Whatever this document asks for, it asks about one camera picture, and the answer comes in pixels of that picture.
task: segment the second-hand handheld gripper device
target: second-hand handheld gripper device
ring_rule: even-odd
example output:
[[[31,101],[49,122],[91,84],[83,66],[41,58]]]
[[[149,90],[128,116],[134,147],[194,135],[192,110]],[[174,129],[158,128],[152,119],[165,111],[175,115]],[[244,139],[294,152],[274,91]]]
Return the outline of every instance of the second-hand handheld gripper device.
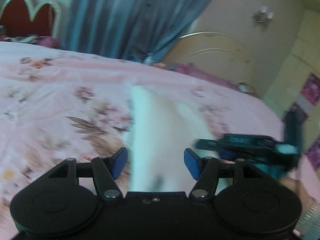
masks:
[[[299,126],[287,129],[292,114],[283,144],[299,152],[293,139]],[[200,158],[187,148],[184,162],[197,180],[188,196],[128,192],[124,197],[115,179],[127,162],[125,148],[90,163],[66,159],[12,199],[10,212],[19,230],[14,240],[298,239],[292,233],[302,211],[298,196],[251,162],[263,159],[288,171],[298,155],[281,154],[270,137],[226,135],[214,143],[218,146],[206,145],[220,153],[227,146],[235,163]],[[80,186],[79,178],[93,178],[97,194]],[[233,184],[216,195],[219,178],[232,178]]]

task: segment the bed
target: bed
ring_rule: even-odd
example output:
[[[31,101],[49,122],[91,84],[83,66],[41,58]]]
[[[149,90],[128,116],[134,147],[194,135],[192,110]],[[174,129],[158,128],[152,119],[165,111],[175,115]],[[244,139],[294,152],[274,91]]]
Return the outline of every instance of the bed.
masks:
[[[202,36],[207,41],[214,39],[214,44],[202,43]],[[240,44],[222,34],[202,36],[181,38],[177,46],[180,49],[181,42],[188,39],[192,44],[205,44],[204,48],[197,45],[173,53],[175,47],[165,62],[193,61],[229,81],[250,82],[254,60]],[[281,120],[261,100],[205,80],[130,61],[30,44],[0,42],[0,52],[1,239],[10,239],[17,232],[9,214],[12,197],[57,163],[70,157],[88,162],[111,156],[122,146],[130,149],[133,87],[145,87],[197,109],[213,138],[244,133],[282,140]],[[217,54],[208,53],[222,53],[218,68],[208,68],[217,58]],[[207,56],[210,61],[204,62]],[[220,71],[224,64],[230,67],[230,76]],[[184,167],[181,159],[175,161],[174,165]],[[137,169],[135,165],[127,164],[116,181],[124,194],[131,189],[130,174]],[[320,199],[320,184],[305,157],[301,170],[310,195]],[[180,175],[178,179],[188,183],[187,191],[194,181],[190,175]],[[92,190],[89,179],[81,179],[80,184]]]

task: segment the yellow wall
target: yellow wall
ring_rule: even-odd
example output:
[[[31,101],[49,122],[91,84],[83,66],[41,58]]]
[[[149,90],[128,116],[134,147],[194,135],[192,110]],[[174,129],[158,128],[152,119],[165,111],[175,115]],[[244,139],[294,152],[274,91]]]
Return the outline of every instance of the yellow wall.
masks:
[[[320,14],[306,10],[294,46],[263,98],[265,103],[283,117],[311,72],[320,77]],[[304,150],[319,136],[319,125],[320,103],[304,123]]]

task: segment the wall sconce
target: wall sconce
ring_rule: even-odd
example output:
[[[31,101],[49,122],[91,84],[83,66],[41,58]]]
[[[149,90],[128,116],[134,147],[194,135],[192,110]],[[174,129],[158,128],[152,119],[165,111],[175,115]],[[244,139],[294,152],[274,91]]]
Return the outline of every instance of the wall sconce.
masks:
[[[260,11],[253,14],[252,19],[257,25],[267,27],[273,21],[273,12],[268,12],[268,7],[264,6]]]

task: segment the pillow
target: pillow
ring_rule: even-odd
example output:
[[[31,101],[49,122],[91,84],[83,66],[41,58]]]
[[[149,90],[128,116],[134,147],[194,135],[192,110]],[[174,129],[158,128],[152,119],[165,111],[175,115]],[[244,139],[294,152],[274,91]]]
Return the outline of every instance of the pillow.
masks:
[[[196,77],[199,79],[203,79],[206,81],[209,81],[211,83],[214,83],[216,85],[222,86],[222,87],[227,87],[236,91],[239,91],[238,87],[231,83],[228,80],[218,78],[215,75],[206,73],[199,68],[197,68],[193,63],[189,63],[187,65],[184,64],[176,64],[174,67],[175,72],[183,73],[188,76]]]
[[[132,88],[132,146],[130,191],[185,191],[196,183],[184,164],[183,154],[197,138],[213,139],[194,107],[175,102],[143,87]],[[215,152],[193,149],[199,156]],[[227,186],[220,179],[217,192]]]

